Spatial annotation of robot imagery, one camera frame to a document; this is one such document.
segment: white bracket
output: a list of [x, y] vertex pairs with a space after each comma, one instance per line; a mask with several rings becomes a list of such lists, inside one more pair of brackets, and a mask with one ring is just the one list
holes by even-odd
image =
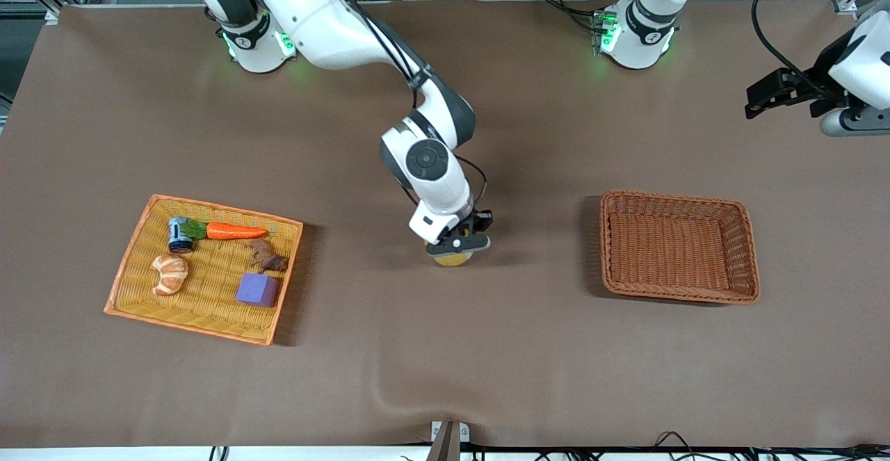
[[[442, 421], [433, 421], [432, 426], [430, 427], [430, 442], [436, 440], [436, 435], [439, 434], [440, 428], [442, 428]], [[467, 423], [460, 424], [460, 441], [470, 442], [470, 427], [467, 426]]]

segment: wicker basket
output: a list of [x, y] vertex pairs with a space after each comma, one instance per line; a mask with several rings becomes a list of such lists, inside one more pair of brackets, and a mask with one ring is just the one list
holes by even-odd
[[[245, 246], [245, 240], [197, 241], [194, 252], [182, 254], [188, 261], [188, 278], [180, 291], [173, 296], [154, 296], [152, 287], [158, 284], [159, 276], [150, 264], [156, 256], [168, 252], [168, 220], [174, 216], [269, 230], [264, 239], [277, 254], [289, 259], [286, 271], [265, 272], [279, 281], [275, 306], [261, 308], [235, 301], [241, 275], [259, 270], [249, 266], [250, 249]], [[209, 202], [153, 195], [121, 259], [105, 313], [268, 346], [273, 342], [301, 235], [299, 221]]]
[[609, 191], [600, 201], [600, 248], [613, 293], [726, 305], [760, 296], [741, 202]]

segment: yellow basket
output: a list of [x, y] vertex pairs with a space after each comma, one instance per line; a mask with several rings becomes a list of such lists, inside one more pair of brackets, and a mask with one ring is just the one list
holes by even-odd
[[[158, 284], [159, 274], [153, 270], [152, 261], [169, 252], [168, 221], [175, 216], [269, 230], [263, 239], [271, 243], [275, 253], [287, 258], [286, 271], [265, 272], [279, 283], [275, 306], [263, 308], [235, 300], [242, 274], [258, 272], [260, 268], [250, 265], [251, 249], [245, 245], [247, 240], [195, 241], [193, 252], [181, 254], [188, 262], [188, 277], [179, 292], [172, 296], [153, 294], [152, 287]], [[300, 221], [210, 202], [153, 195], [121, 259], [111, 295], [105, 303], [105, 313], [268, 346], [273, 342], [301, 235]]]

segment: croissant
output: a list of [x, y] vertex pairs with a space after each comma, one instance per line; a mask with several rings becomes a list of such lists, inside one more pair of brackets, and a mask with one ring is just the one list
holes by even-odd
[[152, 261], [152, 268], [161, 274], [158, 286], [152, 288], [152, 294], [156, 296], [169, 296], [176, 293], [188, 277], [188, 264], [185, 259], [174, 255], [165, 254]]

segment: brown toy animal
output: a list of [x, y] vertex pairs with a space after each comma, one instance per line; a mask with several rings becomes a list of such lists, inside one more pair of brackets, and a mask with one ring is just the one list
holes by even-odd
[[279, 256], [273, 252], [273, 247], [270, 243], [258, 238], [248, 242], [247, 246], [254, 250], [250, 255], [250, 257], [254, 259], [254, 262], [250, 265], [260, 265], [260, 273], [263, 273], [265, 270], [287, 270], [287, 258]]

